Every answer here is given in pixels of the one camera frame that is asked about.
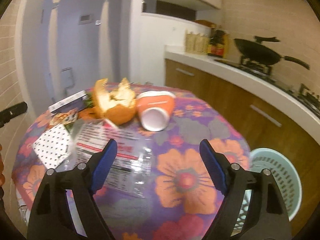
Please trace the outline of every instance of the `orange cup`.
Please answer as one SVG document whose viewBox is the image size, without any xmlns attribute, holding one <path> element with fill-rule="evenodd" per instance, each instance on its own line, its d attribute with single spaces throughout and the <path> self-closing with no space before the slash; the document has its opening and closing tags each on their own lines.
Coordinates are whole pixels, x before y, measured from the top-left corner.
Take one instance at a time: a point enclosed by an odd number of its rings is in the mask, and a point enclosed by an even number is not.
<svg viewBox="0 0 320 240">
<path fill-rule="evenodd" d="M 148 91 L 137 96 L 137 109 L 143 128 L 158 132 L 169 124 L 175 95 L 168 91 Z"/>
</svg>

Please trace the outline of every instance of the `wooden cabinet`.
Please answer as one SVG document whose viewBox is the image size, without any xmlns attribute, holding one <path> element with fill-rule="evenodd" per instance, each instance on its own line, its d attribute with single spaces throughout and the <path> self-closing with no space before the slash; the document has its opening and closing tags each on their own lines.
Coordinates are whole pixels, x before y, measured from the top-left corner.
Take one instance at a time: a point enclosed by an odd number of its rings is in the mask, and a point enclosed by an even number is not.
<svg viewBox="0 0 320 240">
<path fill-rule="evenodd" d="M 230 82 L 193 67 L 166 60 L 166 86 L 190 90 L 210 104 L 242 134 L 251 150 L 271 148 L 292 162 L 300 176 L 303 194 L 301 208 L 291 222 L 292 233 L 295 235 L 320 201 L 318 143 L 293 120 L 267 102 Z"/>
</svg>

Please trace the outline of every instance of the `white paper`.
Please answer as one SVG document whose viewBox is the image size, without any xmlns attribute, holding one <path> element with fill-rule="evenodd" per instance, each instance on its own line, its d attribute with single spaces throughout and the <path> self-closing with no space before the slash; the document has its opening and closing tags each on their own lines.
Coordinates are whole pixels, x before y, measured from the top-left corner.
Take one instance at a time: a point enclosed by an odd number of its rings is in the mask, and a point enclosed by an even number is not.
<svg viewBox="0 0 320 240">
<path fill-rule="evenodd" d="M 59 124 L 44 132 L 33 143 L 33 149 L 47 169 L 55 169 L 69 156 L 69 142 L 69 132 Z"/>
</svg>

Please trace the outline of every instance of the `wall tile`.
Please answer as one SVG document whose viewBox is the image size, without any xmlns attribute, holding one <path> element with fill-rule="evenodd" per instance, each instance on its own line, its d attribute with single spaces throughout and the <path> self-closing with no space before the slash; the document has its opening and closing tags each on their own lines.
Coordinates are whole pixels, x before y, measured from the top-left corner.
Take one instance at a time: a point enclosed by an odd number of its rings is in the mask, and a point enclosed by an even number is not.
<svg viewBox="0 0 320 240">
<path fill-rule="evenodd" d="M 310 64 L 308 71 L 292 62 L 275 64 L 276 78 L 299 86 L 320 87 L 320 22 L 308 3 L 302 0 L 224 0 L 226 29 L 230 39 L 253 41 L 253 36 L 274 37 L 280 43 L 264 42 L 282 56 Z M 228 59 L 239 61 L 240 53 L 230 41 Z"/>
<path fill-rule="evenodd" d="M 14 31 L 20 0 L 13 0 L 0 19 L 0 111 L 23 101 L 16 75 L 14 55 Z M 12 119 L 0 128 L 1 155 L 4 159 L 4 204 L 8 216 L 23 233 L 26 226 L 20 218 L 15 198 L 15 187 L 10 180 L 19 142 L 31 124 L 28 114 Z"/>
</svg>

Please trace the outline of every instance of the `floral tablecloth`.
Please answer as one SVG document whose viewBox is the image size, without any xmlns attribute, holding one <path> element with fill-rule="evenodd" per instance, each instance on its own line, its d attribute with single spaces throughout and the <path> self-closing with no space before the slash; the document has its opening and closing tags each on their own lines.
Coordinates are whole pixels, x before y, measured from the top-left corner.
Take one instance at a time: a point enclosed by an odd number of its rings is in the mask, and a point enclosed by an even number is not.
<svg viewBox="0 0 320 240">
<path fill-rule="evenodd" d="M 108 85 L 110 90 L 115 87 L 116 84 Z M 164 131 L 145 131 L 138 119 L 127 125 L 152 139 L 154 164 L 150 183 L 144 198 L 104 186 L 94 196 L 100 212 L 116 239 L 201 239 L 223 195 L 215 189 L 201 160 L 200 141 L 208 139 L 215 151 L 245 169 L 249 167 L 249 147 L 217 111 L 190 92 L 148 85 L 133 85 L 132 88 L 136 94 L 150 90 L 171 91 L 177 97 L 176 106 Z M 12 171 L 20 209 L 27 214 L 26 220 L 46 171 L 32 143 L 44 132 L 50 119 L 46 112 L 27 130 Z M 72 195 L 68 195 L 68 201 L 70 210 L 75 208 Z"/>
</svg>

